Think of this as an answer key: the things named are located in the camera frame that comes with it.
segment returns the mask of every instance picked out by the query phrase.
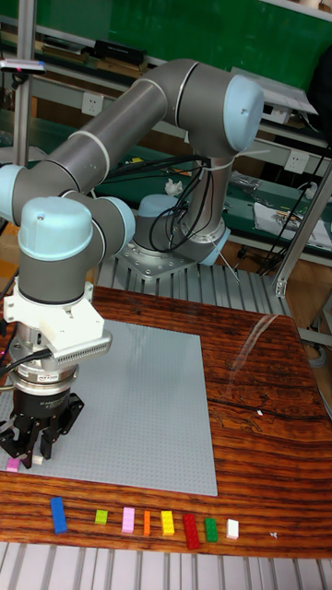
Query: gray lego baseplate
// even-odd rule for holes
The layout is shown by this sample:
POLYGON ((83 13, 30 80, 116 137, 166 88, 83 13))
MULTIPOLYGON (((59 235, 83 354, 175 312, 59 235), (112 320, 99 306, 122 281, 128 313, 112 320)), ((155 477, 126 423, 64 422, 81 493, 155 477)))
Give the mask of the gray lego baseplate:
MULTIPOLYGON (((29 472, 216 496, 199 336, 113 321, 105 327, 110 351, 79 367, 83 411, 53 458, 29 472)), ((12 394, 3 393, 0 419, 11 409, 12 394)), ((7 459, 0 449, 0 469, 7 459)))

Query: power outlet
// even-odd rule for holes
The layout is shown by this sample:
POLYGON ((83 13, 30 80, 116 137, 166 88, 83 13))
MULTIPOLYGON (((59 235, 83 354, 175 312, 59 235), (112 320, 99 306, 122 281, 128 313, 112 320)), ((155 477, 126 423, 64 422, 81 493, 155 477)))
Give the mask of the power outlet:
POLYGON ((82 102, 82 112, 95 117, 102 111, 103 96, 93 92, 84 92, 82 102))
POLYGON ((284 170, 295 172, 295 174, 302 174, 305 170, 305 166, 309 161, 309 154, 305 151, 294 151, 290 152, 290 156, 286 162, 284 170))

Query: red lego brick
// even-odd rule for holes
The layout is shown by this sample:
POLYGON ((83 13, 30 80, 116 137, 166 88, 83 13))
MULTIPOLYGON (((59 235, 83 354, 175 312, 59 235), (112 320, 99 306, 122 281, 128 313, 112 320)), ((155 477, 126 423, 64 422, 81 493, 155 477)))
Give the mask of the red lego brick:
POLYGON ((193 514, 184 514, 184 532, 188 549, 199 549, 199 539, 193 514))

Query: yellow-green lego brick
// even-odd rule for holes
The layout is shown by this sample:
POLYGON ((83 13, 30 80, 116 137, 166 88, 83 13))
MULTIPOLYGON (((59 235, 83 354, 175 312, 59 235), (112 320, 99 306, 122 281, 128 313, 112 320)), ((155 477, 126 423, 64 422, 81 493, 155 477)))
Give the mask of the yellow-green lego brick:
POLYGON ((97 510, 95 523, 97 525, 106 525, 107 523, 107 510, 97 510))
POLYGON ((163 510, 161 512, 161 529, 164 537, 171 537, 174 535, 174 523, 172 520, 172 511, 163 510))

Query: yellow lego brick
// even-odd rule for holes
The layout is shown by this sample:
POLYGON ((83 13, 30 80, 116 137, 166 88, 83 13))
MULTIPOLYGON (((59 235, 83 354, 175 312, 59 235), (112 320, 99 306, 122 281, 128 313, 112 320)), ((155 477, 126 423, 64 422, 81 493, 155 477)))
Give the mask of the yellow lego brick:
POLYGON ((163 510, 161 512, 161 529, 164 537, 171 537, 174 535, 174 524, 172 520, 172 511, 163 510))

